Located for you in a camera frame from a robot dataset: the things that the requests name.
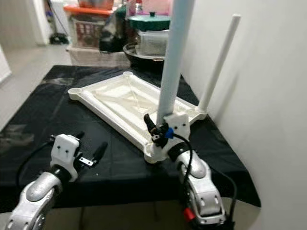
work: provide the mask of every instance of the white plastic frame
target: white plastic frame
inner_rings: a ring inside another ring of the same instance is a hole
[[[143,117],[148,113],[156,120],[160,89],[132,72],[97,82],[82,88],[68,90],[72,100],[80,101],[96,115],[131,141],[141,151],[151,143]],[[185,112],[190,125],[204,119],[205,113],[196,111],[196,106],[180,98],[175,100],[175,112]]]

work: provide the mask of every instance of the floor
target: floor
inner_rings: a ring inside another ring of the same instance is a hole
[[[71,65],[65,46],[47,46],[5,52],[13,74],[0,84],[0,130],[10,120],[53,65]],[[228,210],[230,199],[224,198]],[[236,230],[255,222],[259,209],[238,202]],[[10,213],[0,214],[0,230]],[[177,201],[158,201],[116,206],[53,209],[45,230],[185,230],[188,229]]]
[[[71,65],[70,56],[65,48],[66,46],[44,46],[4,51],[12,75],[0,84],[0,130],[52,66]]]

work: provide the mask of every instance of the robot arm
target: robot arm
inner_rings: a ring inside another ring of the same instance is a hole
[[[42,229],[46,214],[53,207],[63,186],[75,181],[84,166],[95,167],[103,157],[107,143],[102,144],[91,160],[82,157],[79,147],[80,140],[72,135],[61,134],[55,137],[50,169],[22,190],[6,230]]]
[[[189,120],[185,113],[164,117],[165,123],[156,126],[149,115],[144,116],[152,135],[154,148],[176,164],[183,185],[185,217],[195,229],[233,229],[234,223],[225,212],[221,196],[211,180],[209,165],[201,160],[187,141]]]

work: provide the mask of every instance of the green lid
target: green lid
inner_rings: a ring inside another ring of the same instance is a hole
[[[119,8],[117,8],[117,10],[115,11],[115,14],[116,14],[117,17],[125,18],[125,16],[126,16],[126,5],[123,5]]]
[[[146,30],[168,30],[171,18],[165,15],[155,15],[150,12],[150,15],[135,15],[129,17],[130,25],[133,28]]]

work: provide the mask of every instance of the black tablecloth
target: black tablecloth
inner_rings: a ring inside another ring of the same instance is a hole
[[[140,78],[160,86],[161,74],[133,71]],[[117,76],[122,69],[54,66],[0,133],[0,212],[11,211],[19,195],[15,186],[18,166],[50,134],[85,132],[81,151],[90,157],[102,141],[109,146],[99,165],[84,172],[58,198],[57,207],[176,199],[179,180],[174,164],[165,160],[149,165],[143,153],[80,102],[71,101],[67,90]],[[197,104],[190,87],[180,80],[178,96]],[[231,176],[238,186],[238,199],[260,206],[250,175],[208,117],[191,126],[190,141],[202,159]],[[45,148],[25,166],[21,185],[34,180],[50,163]],[[233,188],[213,172],[213,182],[222,196],[231,197]]]

